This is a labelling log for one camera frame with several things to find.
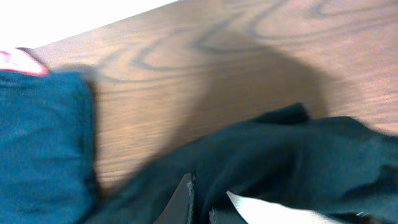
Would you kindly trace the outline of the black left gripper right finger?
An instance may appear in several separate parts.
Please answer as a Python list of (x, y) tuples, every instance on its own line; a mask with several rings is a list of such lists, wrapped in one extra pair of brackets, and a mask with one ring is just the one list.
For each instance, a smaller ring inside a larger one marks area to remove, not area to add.
[(209, 211), (210, 224), (248, 224), (229, 198), (222, 198)]

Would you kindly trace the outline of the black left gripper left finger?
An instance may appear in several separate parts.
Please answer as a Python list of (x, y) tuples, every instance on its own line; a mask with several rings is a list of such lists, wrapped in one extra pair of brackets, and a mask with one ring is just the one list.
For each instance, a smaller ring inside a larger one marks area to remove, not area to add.
[(154, 224), (192, 224), (194, 202), (195, 177), (187, 173)]

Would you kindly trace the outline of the black shorts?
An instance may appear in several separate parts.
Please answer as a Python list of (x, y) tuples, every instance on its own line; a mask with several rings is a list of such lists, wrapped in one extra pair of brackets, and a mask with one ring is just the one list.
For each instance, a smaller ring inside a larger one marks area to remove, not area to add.
[(154, 223), (185, 174), (195, 177), (193, 223), (210, 223), (227, 192), (313, 210), (397, 222), (397, 137), (350, 117), (312, 119), (294, 104), (165, 154), (88, 215), (88, 223)]

